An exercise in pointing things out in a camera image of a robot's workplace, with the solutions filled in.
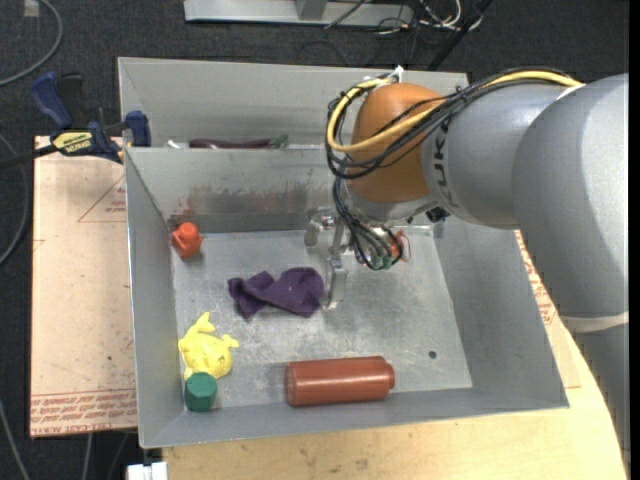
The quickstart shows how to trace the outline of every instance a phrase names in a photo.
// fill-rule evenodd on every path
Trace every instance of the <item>gray floor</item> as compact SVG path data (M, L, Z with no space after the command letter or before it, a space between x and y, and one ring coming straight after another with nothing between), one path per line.
M0 133L18 152L31 137L53 130L29 98L30 82L49 70L77 71L90 99L107 121L119 118L115 65L118 56L189 58L424 70L442 37L416 41L399 35L381 39L337 27L251 24L186 24L183 0L49 0L60 11L65 35L55 56L33 76L0 87ZM0 79L38 59L55 38L50 15L23 19L22 5L0 1ZM441 70L473 79L521 65L551 65L589 82L629 70L628 0L496 0L477 31L469 33ZM0 145L0 158L8 152ZM0 254L19 223L20 171L0 172ZM0 266L0 397L31 477L79 478L86 438L32 441L25 437L30 347L30 233ZM104 478L121 442L119 434L95 436L89 478ZM125 446L135 457L135 439ZM6 438L0 433L0 476L19 478Z

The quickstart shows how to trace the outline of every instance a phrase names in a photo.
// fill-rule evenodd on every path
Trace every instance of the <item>purple cloth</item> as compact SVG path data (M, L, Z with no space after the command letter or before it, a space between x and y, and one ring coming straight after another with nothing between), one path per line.
M308 267L287 270L277 281L263 271L250 279L234 277L227 280L227 285L229 294L247 319L267 304L310 317L324 295L322 277Z

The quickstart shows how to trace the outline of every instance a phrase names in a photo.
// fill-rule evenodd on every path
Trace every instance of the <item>blue clamp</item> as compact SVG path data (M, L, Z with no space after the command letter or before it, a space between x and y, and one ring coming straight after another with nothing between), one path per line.
M66 156L93 155L120 163L122 162L122 148L111 140L108 132L110 130L122 131L126 128L129 128L133 134L134 146L151 146L151 132L147 118L140 111L129 112L124 122L105 128L95 120L88 123L78 122L81 120L78 116L84 115L84 108L78 103L81 94L76 94L80 90L81 83L81 78L76 77L73 85L67 83L64 86L65 94L73 96L73 112L69 111L65 102L60 98L55 72L46 73L31 84L29 93L36 105L42 113L51 117L58 127L50 137L53 147Z

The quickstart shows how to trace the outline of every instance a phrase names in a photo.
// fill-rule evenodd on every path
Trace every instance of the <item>gray metal bin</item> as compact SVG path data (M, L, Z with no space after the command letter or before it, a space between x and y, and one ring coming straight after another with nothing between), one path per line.
M287 71L295 74L285 91L276 81L284 83L279 74ZM405 228L412 249L407 263L372 272L353 256L345 257L347 296L334 310L318 310L305 319L266 308L245 321L235 309L226 286L231 277L267 270L277 278L288 268L310 266L326 279L329 234L321 233L317 247L304 245L308 212L331 205L333 179L320 146L326 104L368 74L120 60L123 112L142 110L150 117L154 146L203 133L232 140L289 133L294 139L288 148L273 151L152 147L126 152L143 447L566 406L512 232L455 218L437 226L418 222ZM415 83L440 84L441 92L460 83L460 75L409 75ZM208 85L213 79L216 85ZM167 80L170 93L159 88ZM273 97L255 95L244 85L248 80L252 87L269 86ZM251 120L242 119L239 107L217 110L213 103L232 90L246 95L245 114L267 115L270 109L271 120L261 127L259 120L247 124ZM174 99L182 104L171 110ZM169 240L184 220L196 222L204 236L202 254L187 261ZM233 370L219 380L215 409L192 413L183 401L177 341L204 311L211 312L216 334L230 334L240 347L233 350ZM395 369L396 386L384 401L310 408L286 404L287 361L367 355L382 355Z

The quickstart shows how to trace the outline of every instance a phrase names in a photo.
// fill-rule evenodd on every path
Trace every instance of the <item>cardboard sheet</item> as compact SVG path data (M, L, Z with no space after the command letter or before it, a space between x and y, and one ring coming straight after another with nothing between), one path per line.
M124 168L35 162L30 435L137 425Z

